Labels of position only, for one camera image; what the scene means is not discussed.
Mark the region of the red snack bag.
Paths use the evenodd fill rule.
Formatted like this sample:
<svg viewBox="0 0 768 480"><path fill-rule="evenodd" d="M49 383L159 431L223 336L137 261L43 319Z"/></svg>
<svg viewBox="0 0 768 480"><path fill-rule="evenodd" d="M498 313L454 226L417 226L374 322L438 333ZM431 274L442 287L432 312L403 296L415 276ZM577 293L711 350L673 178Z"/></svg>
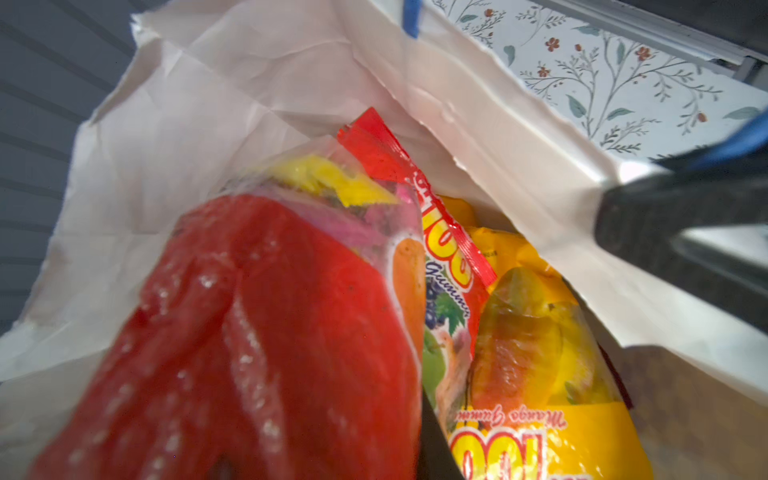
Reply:
<svg viewBox="0 0 768 480"><path fill-rule="evenodd" d="M32 479L417 479L439 197L374 109L177 222Z"/></svg>

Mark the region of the blue checkered paper bag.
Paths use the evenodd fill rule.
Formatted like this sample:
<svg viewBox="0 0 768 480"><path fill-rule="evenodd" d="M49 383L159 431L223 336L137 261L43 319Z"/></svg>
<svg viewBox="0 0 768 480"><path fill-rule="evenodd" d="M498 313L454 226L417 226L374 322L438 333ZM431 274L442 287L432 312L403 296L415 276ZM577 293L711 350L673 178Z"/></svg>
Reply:
<svg viewBox="0 0 768 480"><path fill-rule="evenodd" d="M685 454L703 423L732 459L767 455L767 337L599 248L605 186L652 172L601 152L500 57L425 5L174 1L136 15L114 90L79 126L41 271L1 340L1 475L23 478L136 304L178 217L227 175L376 108L441 192L511 223L574 286L625 361L658 478L722 478Z"/></svg>

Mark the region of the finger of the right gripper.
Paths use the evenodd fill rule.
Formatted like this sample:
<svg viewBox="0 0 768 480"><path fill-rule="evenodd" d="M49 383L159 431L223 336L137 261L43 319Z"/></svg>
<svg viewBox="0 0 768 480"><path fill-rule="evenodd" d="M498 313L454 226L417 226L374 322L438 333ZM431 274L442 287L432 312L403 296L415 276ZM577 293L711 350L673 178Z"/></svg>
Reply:
<svg viewBox="0 0 768 480"><path fill-rule="evenodd" d="M594 227L614 256L767 330L767 150L606 191Z"/></svg>

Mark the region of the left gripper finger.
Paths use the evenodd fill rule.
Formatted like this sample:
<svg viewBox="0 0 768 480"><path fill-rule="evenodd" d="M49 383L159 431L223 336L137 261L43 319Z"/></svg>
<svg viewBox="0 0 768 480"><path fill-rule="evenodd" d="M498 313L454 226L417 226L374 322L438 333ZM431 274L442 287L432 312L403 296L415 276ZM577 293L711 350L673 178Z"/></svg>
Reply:
<svg viewBox="0 0 768 480"><path fill-rule="evenodd" d="M425 392L422 393L422 425L416 478L418 480L464 479Z"/></svg>

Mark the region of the yellow snack bag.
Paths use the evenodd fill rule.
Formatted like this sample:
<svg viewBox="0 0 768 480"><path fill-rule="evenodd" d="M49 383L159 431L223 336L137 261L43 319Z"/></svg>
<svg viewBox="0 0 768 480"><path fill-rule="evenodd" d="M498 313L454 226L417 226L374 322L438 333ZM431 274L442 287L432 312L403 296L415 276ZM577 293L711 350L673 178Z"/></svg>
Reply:
<svg viewBox="0 0 768 480"><path fill-rule="evenodd" d="M629 403L562 276L461 199L423 212L423 386L467 479L649 479Z"/></svg>

